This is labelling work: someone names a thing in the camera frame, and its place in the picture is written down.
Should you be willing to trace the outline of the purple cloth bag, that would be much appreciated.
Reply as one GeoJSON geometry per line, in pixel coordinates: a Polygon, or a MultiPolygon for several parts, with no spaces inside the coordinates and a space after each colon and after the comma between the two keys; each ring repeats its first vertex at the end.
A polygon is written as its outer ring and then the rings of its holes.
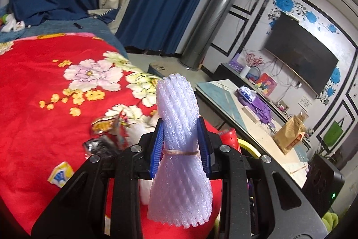
{"type": "Polygon", "coordinates": [[[249,107],[262,123],[269,124],[271,122],[271,110],[267,104],[260,99],[256,91],[246,86],[241,86],[235,91],[235,96],[243,106],[249,107]]]}

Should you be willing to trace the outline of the green shopping bag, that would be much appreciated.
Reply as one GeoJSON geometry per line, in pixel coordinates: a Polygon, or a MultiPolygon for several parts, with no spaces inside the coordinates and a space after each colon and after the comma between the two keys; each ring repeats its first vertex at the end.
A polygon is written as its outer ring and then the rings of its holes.
{"type": "Polygon", "coordinates": [[[332,123],[331,127],[328,129],[325,136],[323,137],[324,142],[326,142],[327,144],[332,144],[338,140],[338,138],[343,133],[343,129],[342,129],[343,122],[344,122],[344,118],[342,118],[339,121],[334,121],[332,123]]]}

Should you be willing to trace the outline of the brown paper bag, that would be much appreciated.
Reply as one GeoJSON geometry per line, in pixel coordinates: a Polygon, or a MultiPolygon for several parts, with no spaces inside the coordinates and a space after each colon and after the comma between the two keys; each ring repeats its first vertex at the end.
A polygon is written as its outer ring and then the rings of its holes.
{"type": "Polygon", "coordinates": [[[273,140],[286,155],[296,144],[302,141],[305,132],[304,123],[298,116],[294,115],[273,135],[273,140]]]}

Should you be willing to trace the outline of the white foam fruit net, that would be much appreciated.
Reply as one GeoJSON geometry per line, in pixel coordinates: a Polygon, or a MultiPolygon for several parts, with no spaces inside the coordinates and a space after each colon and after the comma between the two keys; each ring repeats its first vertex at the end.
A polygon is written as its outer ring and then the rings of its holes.
{"type": "Polygon", "coordinates": [[[213,201],[199,153],[197,99],[190,82],[179,73],[158,82],[156,98],[164,146],[147,218],[178,228],[195,228],[209,221],[213,201]]]}

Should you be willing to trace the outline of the black speaker box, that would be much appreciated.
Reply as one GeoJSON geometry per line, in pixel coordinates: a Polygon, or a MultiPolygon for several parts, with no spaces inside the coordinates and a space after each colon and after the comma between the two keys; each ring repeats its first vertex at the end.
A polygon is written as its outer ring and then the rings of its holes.
{"type": "Polygon", "coordinates": [[[345,177],[328,159],[315,154],[309,162],[302,192],[319,217],[323,217],[343,188],[345,177]]]}

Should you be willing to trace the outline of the colourful framed picture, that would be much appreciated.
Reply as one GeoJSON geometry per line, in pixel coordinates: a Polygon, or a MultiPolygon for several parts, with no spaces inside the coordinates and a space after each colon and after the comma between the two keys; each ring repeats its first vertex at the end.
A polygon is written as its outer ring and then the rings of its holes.
{"type": "Polygon", "coordinates": [[[273,80],[268,74],[263,73],[255,82],[255,86],[268,97],[276,88],[277,82],[273,80]]]}

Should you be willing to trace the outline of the white cup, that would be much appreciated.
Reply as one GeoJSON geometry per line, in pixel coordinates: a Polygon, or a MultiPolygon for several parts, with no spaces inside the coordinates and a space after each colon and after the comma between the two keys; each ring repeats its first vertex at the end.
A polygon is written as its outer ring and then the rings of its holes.
{"type": "Polygon", "coordinates": [[[250,66],[245,65],[240,72],[240,77],[245,78],[247,76],[247,74],[249,73],[250,69],[251,69],[250,66]]]}

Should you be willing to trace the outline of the silver tower air conditioner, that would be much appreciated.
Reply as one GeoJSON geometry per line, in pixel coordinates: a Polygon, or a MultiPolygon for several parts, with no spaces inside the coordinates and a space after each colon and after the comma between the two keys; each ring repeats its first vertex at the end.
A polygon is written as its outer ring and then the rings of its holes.
{"type": "Polygon", "coordinates": [[[235,0],[209,0],[188,38],[180,63],[197,71],[235,0]]]}

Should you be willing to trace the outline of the silver crumpled wrapper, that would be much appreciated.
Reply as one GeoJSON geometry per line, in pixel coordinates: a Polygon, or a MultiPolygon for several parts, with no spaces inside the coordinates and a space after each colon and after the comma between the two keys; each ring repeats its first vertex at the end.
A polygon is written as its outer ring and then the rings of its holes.
{"type": "Polygon", "coordinates": [[[118,155],[128,146],[128,119],[120,115],[102,116],[90,126],[90,139],[83,143],[85,157],[102,158],[118,155]]]}

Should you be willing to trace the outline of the blue storage box stool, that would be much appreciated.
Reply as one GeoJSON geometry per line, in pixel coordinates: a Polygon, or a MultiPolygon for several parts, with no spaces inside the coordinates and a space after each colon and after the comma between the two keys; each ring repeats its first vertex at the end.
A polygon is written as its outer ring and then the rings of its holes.
{"type": "Polygon", "coordinates": [[[165,66],[155,62],[149,64],[147,72],[151,75],[155,75],[160,78],[164,78],[168,76],[168,71],[165,68],[165,66]]]}

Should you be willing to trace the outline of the black tv console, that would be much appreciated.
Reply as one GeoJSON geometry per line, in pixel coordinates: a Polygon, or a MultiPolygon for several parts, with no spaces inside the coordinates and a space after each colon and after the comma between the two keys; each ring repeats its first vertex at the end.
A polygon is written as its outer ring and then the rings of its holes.
{"type": "Polygon", "coordinates": [[[248,86],[251,90],[255,90],[260,99],[268,105],[274,116],[282,120],[284,123],[287,122],[288,116],[285,112],[279,110],[279,108],[254,85],[254,83],[247,78],[242,78],[236,70],[234,70],[229,64],[221,63],[213,73],[212,79],[214,81],[219,80],[230,80],[237,87],[248,86]]]}

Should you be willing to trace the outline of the coffee table with drawers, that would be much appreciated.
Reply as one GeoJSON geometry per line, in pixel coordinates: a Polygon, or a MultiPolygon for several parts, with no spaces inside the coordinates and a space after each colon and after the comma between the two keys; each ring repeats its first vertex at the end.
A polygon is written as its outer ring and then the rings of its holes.
{"type": "Polygon", "coordinates": [[[277,161],[294,181],[303,187],[307,180],[308,163],[303,162],[295,150],[283,154],[271,136],[269,126],[253,121],[239,102],[239,88],[230,80],[198,82],[197,97],[201,98],[241,139],[252,144],[261,154],[268,154],[277,161]]]}

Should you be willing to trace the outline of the blue sofa cover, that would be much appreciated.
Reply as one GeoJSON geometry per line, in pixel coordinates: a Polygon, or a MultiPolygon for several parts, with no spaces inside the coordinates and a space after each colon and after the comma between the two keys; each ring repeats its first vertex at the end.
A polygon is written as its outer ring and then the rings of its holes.
{"type": "Polygon", "coordinates": [[[1,42],[13,41],[20,38],[37,36],[41,34],[55,33],[93,33],[95,36],[105,40],[112,45],[124,57],[127,52],[117,37],[110,31],[109,24],[112,23],[119,9],[96,10],[89,17],[79,20],[51,21],[46,20],[38,26],[31,26],[18,32],[1,33],[1,42]]]}

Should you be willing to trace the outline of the red floral blanket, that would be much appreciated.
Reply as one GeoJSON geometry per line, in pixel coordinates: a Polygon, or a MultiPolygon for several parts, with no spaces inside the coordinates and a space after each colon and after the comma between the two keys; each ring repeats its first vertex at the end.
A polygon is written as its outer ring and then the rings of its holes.
{"type": "Polygon", "coordinates": [[[147,218],[153,178],[150,142],[160,81],[87,33],[39,35],[1,44],[1,200],[31,238],[206,238],[222,183],[210,180],[212,213],[195,228],[147,218]],[[128,119],[129,146],[85,157],[90,126],[102,116],[128,119]],[[67,161],[62,188],[52,170],[67,161]]]}

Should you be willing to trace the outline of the black wall television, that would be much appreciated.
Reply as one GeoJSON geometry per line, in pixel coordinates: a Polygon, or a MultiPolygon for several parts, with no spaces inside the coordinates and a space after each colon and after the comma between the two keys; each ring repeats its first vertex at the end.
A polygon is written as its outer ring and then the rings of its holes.
{"type": "Polygon", "coordinates": [[[275,20],[264,49],[288,66],[316,94],[320,94],[338,59],[292,17],[281,13],[275,20]]]}

